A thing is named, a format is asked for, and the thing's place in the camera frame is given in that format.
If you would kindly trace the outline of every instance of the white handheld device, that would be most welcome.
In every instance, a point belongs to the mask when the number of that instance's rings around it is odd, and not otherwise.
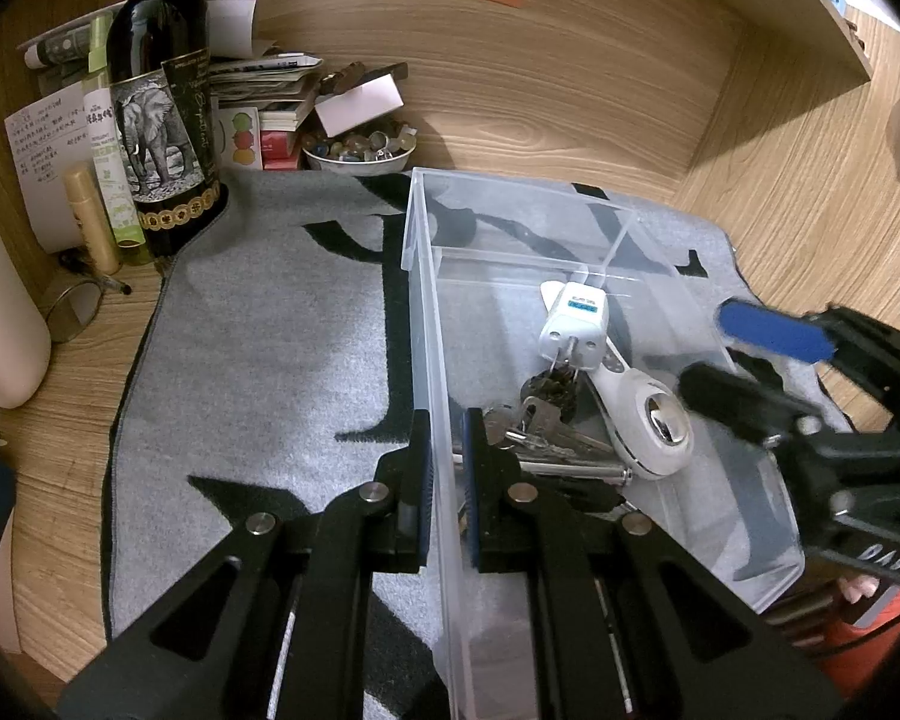
[[[550,314],[568,286],[560,281],[540,285],[540,295]],[[605,293],[597,292],[604,296],[607,306]],[[627,365],[609,337],[599,348],[600,364],[588,373],[602,402],[613,448],[644,479],[662,479],[676,473],[693,456],[693,430],[683,405],[663,382]]]
[[[547,322],[540,331],[540,355],[577,370],[597,370],[607,337],[607,294],[586,284],[547,281]]]

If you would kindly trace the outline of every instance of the screw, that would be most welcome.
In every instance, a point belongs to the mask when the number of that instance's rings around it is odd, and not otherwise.
[[[797,429],[804,436],[813,436],[819,433],[821,427],[823,427],[823,423],[818,416],[807,415],[797,420]]]
[[[538,496],[536,488],[529,482],[515,482],[506,490],[514,503],[533,503]]]
[[[269,533],[276,525],[276,517],[269,512],[257,512],[247,517],[247,530],[255,536],[263,536]]]
[[[389,487],[383,482],[367,482],[360,485],[360,498],[367,503],[380,503],[389,495]]]
[[[849,490],[837,490],[830,497],[830,513],[833,514],[834,517],[850,514],[853,503],[853,493]]]
[[[653,530],[653,520],[643,512],[624,514],[620,524],[624,526],[624,530],[631,536],[645,536],[647,533],[650,533],[650,530]]]

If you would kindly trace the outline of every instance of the small box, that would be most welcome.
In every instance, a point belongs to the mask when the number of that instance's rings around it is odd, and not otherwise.
[[[268,135],[274,136],[274,138],[268,139]],[[295,135],[295,132],[270,130],[261,133],[264,170],[300,170],[300,162],[303,159],[303,141]],[[288,141],[290,142],[289,152],[287,151]]]
[[[334,95],[317,103],[317,115],[328,138],[347,132],[364,122],[391,113],[403,105],[393,76],[355,86],[342,95]]]

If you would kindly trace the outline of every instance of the keys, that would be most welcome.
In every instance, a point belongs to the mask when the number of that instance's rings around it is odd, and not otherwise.
[[[538,409],[533,407],[538,406],[535,402],[537,400],[528,398],[521,413],[525,413],[528,406],[532,407],[530,410],[536,412]],[[559,415],[559,408],[556,406],[551,406],[545,401],[539,403],[543,403],[545,407],[553,409]],[[583,436],[559,422],[559,419],[557,424],[563,430],[554,429],[548,422],[551,412],[545,408],[543,413],[543,423],[538,420],[536,425],[538,432],[535,433],[526,429],[527,425],[519,418],[516,409],[506,405],[487,409],[484,414],[487,443],[514,452],[522,469],[533,474],[602,479],[620,487],[629,483],[632,472],[626,464],[616,458],[612,447]],[[546,425],[546,429],[542,430],[541,424]],[[563,445],[552,440],[551,436],[545,435],[552,431],[560,432]]]
[[[520,401],[541,398],[559,406],[560,417],[569,422],[577,413],[577,375],[568,365],[558,365],[530,377],[520,388]]]
[[[560,421],[559,407],[538,397],[523,401],[517,419],[530,436],[543,437],[551,445],[573,450],[580,463],[602,464],[617,458],[612,446],[564,424]]]

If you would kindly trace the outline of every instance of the transparent plastic box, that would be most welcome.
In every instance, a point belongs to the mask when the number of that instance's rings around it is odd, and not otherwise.
[[[442,635],[434,661],[453,717],[536,717],[522,575],[481,575],[461,540],[463,474],[455,469],[470,407],[517,405],[544,370],[536,344],[550,279],[600,287],[610,336],[634,367],[674,387],[696,361],[732,370],[712,322],[680,283],[634,211],[573,191],[415,169],[404,234],[410,274],[415,407],[430,411],[434,528],[427,571],[439,581]],[[607,439],[581,401],[578,429]],[[691,416],[695,456],[624,495],[737,593],[764,610],[803,570],[786,488],[773,459]]]

